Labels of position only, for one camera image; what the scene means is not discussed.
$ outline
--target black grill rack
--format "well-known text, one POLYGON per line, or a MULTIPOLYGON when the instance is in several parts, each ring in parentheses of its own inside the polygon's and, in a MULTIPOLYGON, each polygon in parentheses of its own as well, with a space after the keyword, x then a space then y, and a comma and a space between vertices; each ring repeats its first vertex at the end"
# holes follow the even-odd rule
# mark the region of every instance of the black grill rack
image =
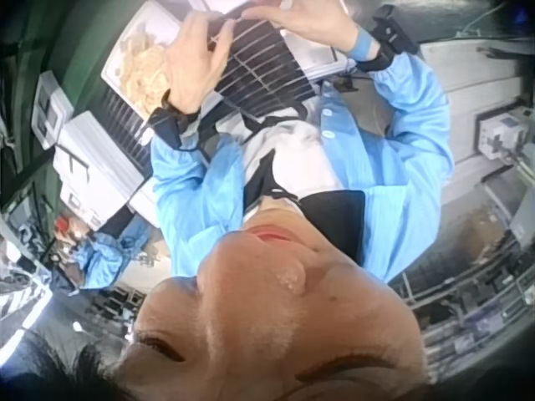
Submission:
POLYGON ((242 6, 211 23, 214 48, 224 22, 237 20, 227 68, 216 91, 224 102, 247 117, 259 119, 301 104, 315 93, 281 33, 269 22, 241 20, 242 6))
POLYGON ((141 144, 143 119, 110 87, 106 87, 94 116, 143 178, 150 178, 150 142, 141 144))

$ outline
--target white tray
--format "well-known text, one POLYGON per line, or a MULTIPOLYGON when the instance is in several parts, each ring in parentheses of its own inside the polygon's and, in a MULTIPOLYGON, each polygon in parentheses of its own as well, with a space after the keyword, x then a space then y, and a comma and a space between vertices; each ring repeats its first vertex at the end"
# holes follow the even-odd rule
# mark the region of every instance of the white tray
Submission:
POLYGON ((145 31, 156 37, 156 43, 164 46, 170 45, 181 30, 181 23, 172 14, 160 4, 149 1, 141 6, 126 26, 106 61, 100 76, 139 116, 142 115, 141 112, 120 90, 120 77, 117 75, 117 70, 123 63, 120 44, 136 33, 140 25, 145 25, 145 31))

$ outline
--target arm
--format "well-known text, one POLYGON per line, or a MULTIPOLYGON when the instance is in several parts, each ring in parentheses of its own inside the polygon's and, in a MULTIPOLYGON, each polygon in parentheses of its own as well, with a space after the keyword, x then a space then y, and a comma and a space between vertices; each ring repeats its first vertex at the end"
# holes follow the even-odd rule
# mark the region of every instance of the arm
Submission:
MULTIPOLYGON (((268 19, 304 38, 338 48, 357 62, 375 59, 380 48, 347 15, 340 0, 294 0, 290 10, 256 7, 243 17, 268 19)), ((382 275, 388 281, 435 240, 441 187, 454 163, 448 147, 449 104, 431 69, 417 57, 402 54, 388 69, 371 75, 378 93, 395 109, 377 163, 384 181, 405 193, 394 251, 382 275)))
POLYGON ((450 105, 431 68, 415 56, 401 54, 390 68, 371 75, 377 92, 395 110, 387 143, 397 160, 389 166, 402 166, 406 187, 388 281, 436 239, 441 189, 454 170, 450 105))
POLYGON ((152 166, 158 219, 171 251, 172 274, 193 277, 217 240, 242 224, 241 149, 223 137, 205 167, 200 152, 173 150, 155 138, 152 166))
MULTIPOLYGON (((190 13, 168 50, 169 100, 183 114, 200 109, 227 65, 234 22, 225 23, 211 53, 207 45, 208 18, 205 13, 190 13)), ((192 149, 197 137, 183 141, 182 149, 192 149)), ((241 150, 223 138, 206 166, 200 152, 174 150, 156 136, 151 144, 151 159, 157 214, 171 251, 172 273, 193 277, 216 241, 242 223, 241 150)))

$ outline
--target eye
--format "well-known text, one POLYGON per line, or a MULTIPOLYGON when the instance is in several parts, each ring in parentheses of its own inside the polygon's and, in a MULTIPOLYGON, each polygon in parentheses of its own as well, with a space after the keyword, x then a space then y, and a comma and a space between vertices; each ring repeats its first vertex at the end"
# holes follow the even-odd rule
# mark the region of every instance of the eye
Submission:
POLYGON ((309 383, 328 378, 337 373, 342 373, 350 369, 358 368, 393 368, 391 363, 388 363, 377 357, 367 355, 349 355, 335 358, 329 362, 321 363, 318 366, 307 369, 300 374, 296 374, 295 378, 300 382, 309 383))
POLYGON ((170 359, 173 362, 185 362, 182 357, 172 346, 159 338, 149 337, 143 334, 137 334, 135 341, 139 344, 143 344, 149 348, 154 349, 157 353, 162 354, 164 357, 170 359))

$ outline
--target light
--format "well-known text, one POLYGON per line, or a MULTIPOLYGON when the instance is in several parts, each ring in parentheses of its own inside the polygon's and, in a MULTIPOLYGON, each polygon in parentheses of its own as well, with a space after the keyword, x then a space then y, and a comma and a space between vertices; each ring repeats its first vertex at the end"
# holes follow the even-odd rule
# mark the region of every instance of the light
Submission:
POLYGON ((23 254, 12 242, 7 241, 6 256, 13 263, 17 263, 23 254))
POLYGON ((73 323, 73 330, 75 330, 75 332, 83 332, 84 328, 82 327, 80 322, 74 322, 73 323))
POLYGON ((28 330, 37 321, 38 317, 43 313, 43 309, 48 305, 52 299, 52 292, 46 292, 41 299, 35 304, 32 311, 26 316, 23 322, 23 328, 28 330))
POLYGON ((33 306, 32 311, 28 314, 26 319, 23 322, 23 328, 19 328, 8 342, 0 348, 0 367, 2 367, 5 362, 7 362, 10 357, 13 355, 18 345, 24 337, 24 333, 37 321, 38 317, 43 313, 44 308, 48 305, 52 299, 52 292, 48 288, 44 288, 44 295, 37 303, 33 306))

